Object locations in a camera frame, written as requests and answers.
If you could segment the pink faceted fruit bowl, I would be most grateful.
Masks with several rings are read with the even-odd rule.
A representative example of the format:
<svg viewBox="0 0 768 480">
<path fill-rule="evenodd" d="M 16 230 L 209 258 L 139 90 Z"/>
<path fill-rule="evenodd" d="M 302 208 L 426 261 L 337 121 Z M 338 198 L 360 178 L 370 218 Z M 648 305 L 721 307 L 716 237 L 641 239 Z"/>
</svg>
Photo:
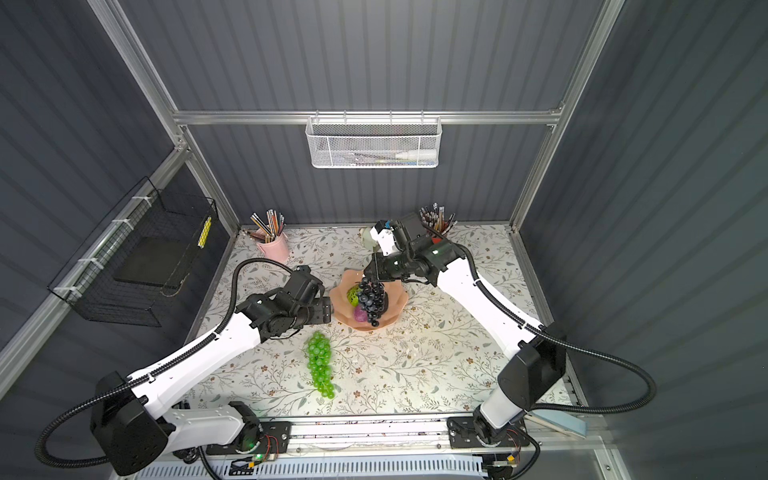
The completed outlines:
<svg viewBox="0 0 768 480">
<path fill-rule="evenodd" d="M 394 324 L 409 295 L 400 281 L 375 282 L 362 271 L 346 270 L 330 291 L 330 299 L 338 321 L 356 330 L 372 331 Z"/>
</svg>

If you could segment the green grape bunch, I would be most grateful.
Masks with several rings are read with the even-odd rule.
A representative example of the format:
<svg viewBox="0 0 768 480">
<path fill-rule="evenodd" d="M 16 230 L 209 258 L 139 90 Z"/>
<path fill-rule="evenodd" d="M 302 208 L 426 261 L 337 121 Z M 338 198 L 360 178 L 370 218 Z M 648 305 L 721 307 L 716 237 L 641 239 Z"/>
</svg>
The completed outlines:
<svg viewBox="0 0 768 480">
<path fill-rule="evenodd" d="M 313 386 L 322 397 L 333 399 L 330 340 L 321 332 L 314 333 L 306 344 L 306 354 Z"/>
</svg>

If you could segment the dark purple grape bunch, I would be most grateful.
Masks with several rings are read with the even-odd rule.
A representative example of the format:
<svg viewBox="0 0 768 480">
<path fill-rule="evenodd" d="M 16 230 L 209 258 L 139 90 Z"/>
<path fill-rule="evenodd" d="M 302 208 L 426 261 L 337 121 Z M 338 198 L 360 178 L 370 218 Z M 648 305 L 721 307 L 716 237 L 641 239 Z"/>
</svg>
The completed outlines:
<svg viewBox="0 0 768 480">
<path fill-rule="evenodd" d="M 388 308 L 388 297 L 384 284 L 378 280 L 363 277 L 359 282 L 359 303 L 362 309 L 369 315 L 369 324 L 376 328 L 380 326 L 380 319 Z"/>
</svg>

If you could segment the green custard apple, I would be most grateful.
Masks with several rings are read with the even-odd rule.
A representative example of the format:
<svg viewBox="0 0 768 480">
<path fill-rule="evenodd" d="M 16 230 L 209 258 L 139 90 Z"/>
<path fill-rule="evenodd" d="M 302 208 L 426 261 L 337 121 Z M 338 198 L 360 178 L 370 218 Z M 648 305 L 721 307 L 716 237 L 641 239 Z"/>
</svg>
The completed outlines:
<svg viewBox="0 0 768 480">
<path fill-rule="evenodd" d="M 346 293 L 347 301 L 353 307 L 356 307 L 359 303 L 359 299 L 358 299 L 359 291 L 360 291 L 359 285 L 355 284 Z"/>
</svg>

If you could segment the purple fig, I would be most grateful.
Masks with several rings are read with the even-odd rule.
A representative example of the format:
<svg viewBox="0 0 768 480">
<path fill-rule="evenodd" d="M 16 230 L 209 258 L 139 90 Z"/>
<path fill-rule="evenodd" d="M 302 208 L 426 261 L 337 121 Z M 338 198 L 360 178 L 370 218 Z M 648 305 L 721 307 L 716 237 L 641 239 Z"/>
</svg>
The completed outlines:
<svg viewBox="0 0 768 480">
<path fill-rule="evenodd" d="M 360 306 L 356 306 L 355 307 L 353 318 L 358 323 L 368 323 L 369 322 L 368 312 L 366 310 L 362 309 Z"/>
</svg>

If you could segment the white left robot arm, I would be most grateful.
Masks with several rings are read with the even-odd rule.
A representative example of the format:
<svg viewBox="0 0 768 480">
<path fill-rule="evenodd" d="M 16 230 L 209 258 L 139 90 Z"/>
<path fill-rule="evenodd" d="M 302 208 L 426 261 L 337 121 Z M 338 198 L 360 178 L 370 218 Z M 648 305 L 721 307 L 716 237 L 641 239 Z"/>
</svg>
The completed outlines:
<svg viewBox="0 0 768 480">
<path fill-rule="evenodd" d="M 322 281 L 301 265 L 284 286 L 266 293 L 235 294 L 224 319 L 168 357 L 128 377 L 104 377 L 98 392 L 120 387 L 91 414 L 91 432 L 120 476 L 139 472 L 171 452 L 222 445 L 239 454 L 259 451 L 265 432 L 258 416 L 232 401 L 213 411 L 175 410 L 187 392 L 235 357 L 269 340 L 284 340 L 307 325 L 330 322 L 332 305 Z"/>
</svg>

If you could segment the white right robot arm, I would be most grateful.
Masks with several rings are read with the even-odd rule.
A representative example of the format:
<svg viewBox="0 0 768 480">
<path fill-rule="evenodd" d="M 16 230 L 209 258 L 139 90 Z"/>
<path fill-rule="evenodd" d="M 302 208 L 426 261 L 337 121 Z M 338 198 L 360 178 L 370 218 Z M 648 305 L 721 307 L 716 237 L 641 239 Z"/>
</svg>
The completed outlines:
<svg viewBox="0 0 768 480">
<path fill-rule="evenodd" d="M 364 269 L 366 279 L 380 282 L 414 277 L 458 302 L 497 343 L 507 364 L 497 386 L 474 414 L 475 430 L 487 439 L 534 405 L 565 374 L 565 349 L 534 333 L 542 324 L 488 284 L 471 252 L 448 239 L 411 237 L 399 221 L 379 221 L 370 229 L 379 249 Z"/>
</svg>

